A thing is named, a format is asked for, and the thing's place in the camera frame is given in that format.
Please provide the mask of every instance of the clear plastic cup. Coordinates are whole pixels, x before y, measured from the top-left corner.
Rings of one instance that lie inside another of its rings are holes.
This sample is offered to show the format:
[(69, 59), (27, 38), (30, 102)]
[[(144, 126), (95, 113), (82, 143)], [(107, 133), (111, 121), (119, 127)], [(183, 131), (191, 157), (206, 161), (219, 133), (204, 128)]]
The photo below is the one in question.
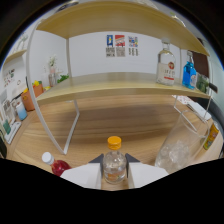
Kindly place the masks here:
[(185, 110), (160, 148), (155, 166), (169, 174), (188, 166), (209, 135), (208, 122), (198, 113)]

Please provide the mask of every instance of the red bottle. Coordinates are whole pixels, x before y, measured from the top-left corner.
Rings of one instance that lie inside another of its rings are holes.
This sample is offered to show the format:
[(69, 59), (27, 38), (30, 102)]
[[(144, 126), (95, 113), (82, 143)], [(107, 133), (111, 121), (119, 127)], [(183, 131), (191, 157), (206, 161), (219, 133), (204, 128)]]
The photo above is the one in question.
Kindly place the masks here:
[(42, 160), (46, 164), (50, 165), (52, 168), (52, 172), (59, 177), (65, 170), (71, 169), (68, 163), (62, 160), (55, 160), (54, 157), (49, 152), (45, 152), (42, 155)]

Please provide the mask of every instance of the clear bottle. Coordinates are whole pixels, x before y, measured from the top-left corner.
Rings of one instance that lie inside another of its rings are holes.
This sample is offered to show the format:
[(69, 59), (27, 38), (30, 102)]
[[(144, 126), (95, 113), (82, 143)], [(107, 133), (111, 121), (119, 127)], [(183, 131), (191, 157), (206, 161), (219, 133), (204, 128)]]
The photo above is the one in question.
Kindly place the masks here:
[(170, 52), (170, 40), (162, 38), (163, 50), (158, 54), (156, 82), (172, 86), (175, 78), (176, 59)]
[(62, 160), (55, 160), (54, 157), (49, 152), (45, 152), (42, 155), (42, 160), (46, 164), (50, 165), (52, 172), (59, 177), (65, 170), (71, 169), (68, 163)]
[(188, 51), (187, 57), (188, 57), (187, 64), (184, 66), (184, 71), (183, 71), (182, 85), (189, 89), (195, 89), (197, 76), (196, 76), (196, 70), (194, 68), (192, 52)]
[(121, 138), (111, 136), (107, 139), (108, 148), (111, 150), (103, 158), (105, 180), (110, 184), (120, 183), (125, 177), (127, 160), (118, 150), (121, 147)]

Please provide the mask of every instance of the bag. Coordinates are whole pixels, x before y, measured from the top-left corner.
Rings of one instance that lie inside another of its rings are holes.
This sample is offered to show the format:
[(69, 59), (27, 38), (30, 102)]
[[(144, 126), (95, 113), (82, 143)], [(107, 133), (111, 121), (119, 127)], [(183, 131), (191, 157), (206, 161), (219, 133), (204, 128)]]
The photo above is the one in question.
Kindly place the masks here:
[(6, 147), (5, 143), (3, 142), (4, 135), (3, 135), (3, 133), (2, 133), (1, 130), (0, 130), (0, 133), (2, 134), (2, 137), (0, 135), (0, 158), (6, 159), (6, 156), (7, 156), (7, 147)]

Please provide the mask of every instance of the shelf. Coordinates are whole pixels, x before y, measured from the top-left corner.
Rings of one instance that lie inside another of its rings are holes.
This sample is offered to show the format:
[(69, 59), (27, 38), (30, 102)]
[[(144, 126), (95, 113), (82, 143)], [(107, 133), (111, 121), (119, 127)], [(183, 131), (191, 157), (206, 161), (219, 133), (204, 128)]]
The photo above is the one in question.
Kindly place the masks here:
[(209, 98), (199, 90), (191, 90), (178, 83), (174, 86), (156, 83), (154, 74), (113, 72), (68, 78), (36, 99), (40, 106), (90, 97), (147, 94)]
[(94, 32), (133, 32), (209, 56), (200, 41), (183, 25), (152, 7), (133, 2), (94, 1), (78, 4), (43, 20), (37, 30), (65, 39)]
[(25, 52), (26, 52), (26, 50), (21, 50), (21, 51), (17, 51), (17, 52), (14, 53), (14, 54), (9, 55), (9, 56), (6, 58), (4, 64), (6, 64), (6, 63), (12, 61), (12, 60), (15, 59), (15, 58), (18, 58), (18, 57), (22, 56)]

